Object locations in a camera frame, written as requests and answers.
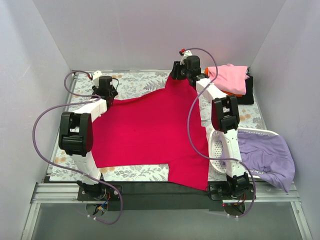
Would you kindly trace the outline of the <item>red t-shirt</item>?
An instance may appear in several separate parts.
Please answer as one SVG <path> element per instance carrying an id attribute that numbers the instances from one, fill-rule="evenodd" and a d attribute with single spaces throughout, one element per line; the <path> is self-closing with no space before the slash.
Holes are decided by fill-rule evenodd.
<path id="1" fill-rule="evenodd" d="M 162 89 L 115 100 L 92 124 L 96 166 L 166 164 L 170 182 L 205 190 L 208 142 L 196 96 L 187 80 L 168 78 Z"/>

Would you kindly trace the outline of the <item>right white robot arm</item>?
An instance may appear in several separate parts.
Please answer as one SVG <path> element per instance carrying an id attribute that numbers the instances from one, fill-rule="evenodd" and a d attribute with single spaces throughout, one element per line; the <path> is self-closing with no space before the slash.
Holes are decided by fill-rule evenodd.
<path id="1" fill-rule="evenodd" d="M 211 161 L 222 161 L 226 165 L 225 186 L 209 189 L 211 194 L 237 199 L 246 195 L 251 188 L 246 167 L 242 163 L 238 127 L 240 123 L 237 98 L 219 90 L 200 66 L 200 58 L 189 50 L 182 53 L 182 59 L 173 63 L 170 76 L 174 80 L 187 79 L 199 96 L 211 103 L 211 124 L 222 143 L 224 158 L 208 157 Z"/>

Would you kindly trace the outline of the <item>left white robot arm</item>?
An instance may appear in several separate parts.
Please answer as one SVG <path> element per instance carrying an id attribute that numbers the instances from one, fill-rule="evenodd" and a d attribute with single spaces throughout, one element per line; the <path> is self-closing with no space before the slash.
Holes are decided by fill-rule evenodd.
<path id="1" fill-rule="evenodd" d="M 107 112 L 118 95 L 114 80 L 112 76 L 93 77 L 93 93 L 101 99 L 85 104 L 75 111 L 63 112 L 60 118 L 58 146 L 71 156 L 82 173 L 82 178 L 77 184 L 83 188 L 85 194 L 95 200 L 103 199 L 107 191 L 103 184 L 92 180 L 100 180 L 102 177 L 92 154 L 93 121 Z"/>

